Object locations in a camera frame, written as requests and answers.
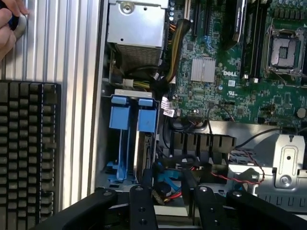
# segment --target green circuit board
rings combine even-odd
[[[273,24],[276,29],[299,29],[306,36],[307,20],[273,18],[275,9],[280,9],[277,1],[273,0],[268,9],[266,28]],[[205,2],[201,5],[203,7],[200,15],[201,21],[205,20]],[[304,0],[303,3],[306,8],[307,0]],[[286,78],[284,75],[261,70],[261,80],[257,83],[251,79],[243,79],[240,74],[242,43],[239,42],[227,51],[221,48],[224,12],[225,4],[216,6],[215,0],[210,16],[208,36],[203,36],[203,23],[200,23],[197,37],[191,30],[184,38],[176,75],[176,92],[173,97],[177,116],[206,119],[209,108],[212,108],[211,120],[227,120],[229,117],[225,111],[214,106],[220,104],[229,111],[236,122],[268,125],[279,122],[278,124],[286,127],[292,121],[301,127],[301,122],[305,118],[298,118],[296,112],[299,108],[307,107],[307,88],[301,86],[301,77]],[[184,7],[175,7],[175,22],[182,18],[183,13]],[[190,12],[192,19],[193,14],[192,7]],[[216,60],[214,82],[191,81],[193,58],[214,58]]]

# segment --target cpu socket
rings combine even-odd
[[[303,31],[272,29],[266,40],[266,71],[300,76],[305,53]]]

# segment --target finger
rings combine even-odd
[[[16,16],[19,17],[20,16],[20,10],[19,7],[17,5],[16,0],[2,0],[5,5],[7,6],[7,8],[12,11],[12,13]]]
[[[9,26],[2,27],[0,29],[0,49],[2,49],[10,39],[12,31],[10,30]]]
[[[16,0],[20,12],[23,14],[29,14],[29,10],[26,8],[23,0]]]
[[[14,47],[15,43],[16,43],[16,37],[13,31],[11,31],[8,42],[5,44],[5,46],[2,49],[0,49],[0,60],[2,60],[5,57],[5,55],[7,55],[7,53]]]
[[[6,25],[12,18],[12,12],[6,8],[0,10],[0,28]]]

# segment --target black keyboard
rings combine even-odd
[[[0,81],[0,230],[54,213],[60,86]]]

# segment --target motherboard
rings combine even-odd
[[[178,117],[277,123],[307,121],[307,0],[171,2],[185,36],[173,106]]]

